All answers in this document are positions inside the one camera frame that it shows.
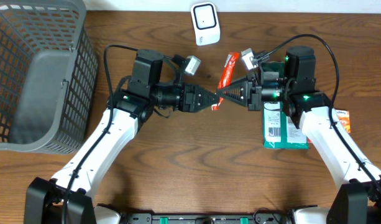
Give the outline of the thin orange sachet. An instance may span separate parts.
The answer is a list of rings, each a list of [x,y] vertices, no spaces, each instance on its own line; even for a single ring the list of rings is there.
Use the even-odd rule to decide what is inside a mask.
[[[228,54],[226,62],[224,64],[221,79],[218,83],[218,90],[227,87],[231,84],[234,67],[236,66],[236,61],[239,58],[239,56],[240,53],[238,52],[230,52]]]

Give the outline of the green 3M gloves package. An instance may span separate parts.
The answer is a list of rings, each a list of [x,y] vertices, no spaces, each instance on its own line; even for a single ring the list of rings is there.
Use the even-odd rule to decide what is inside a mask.
[[[281,102],[263,104],[264,148],[309,149],[307,137],[282,111]]]

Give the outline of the small orange tissue box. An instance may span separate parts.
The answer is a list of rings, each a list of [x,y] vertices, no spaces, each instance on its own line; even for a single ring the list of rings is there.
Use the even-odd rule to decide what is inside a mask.
[[[350,113],[347,110],[336,110],[337,116],[347,133],[351,133]]]

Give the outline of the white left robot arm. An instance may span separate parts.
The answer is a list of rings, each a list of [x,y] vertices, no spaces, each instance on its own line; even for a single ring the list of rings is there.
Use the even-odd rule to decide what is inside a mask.
[[[199,85],[118,88],[97,128],[50,180],[35,178],[26,191],[24,223],[120,223],[122,214],[93,199],[106,172],[150,118],[155,107],[197,113],[219,101]]]

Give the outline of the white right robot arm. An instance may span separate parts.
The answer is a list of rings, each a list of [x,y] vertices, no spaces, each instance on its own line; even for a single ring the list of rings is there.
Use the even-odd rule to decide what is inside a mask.
[[[294,208],[288,223],[381,223],[381,170],[343,128],[325,93],[315,90],[315,79],[301,75],[263,81],[247,76],[217,90],[218,96],[250,110],[279,101],[295,127],[312,142],[337,187],[330,208]]]

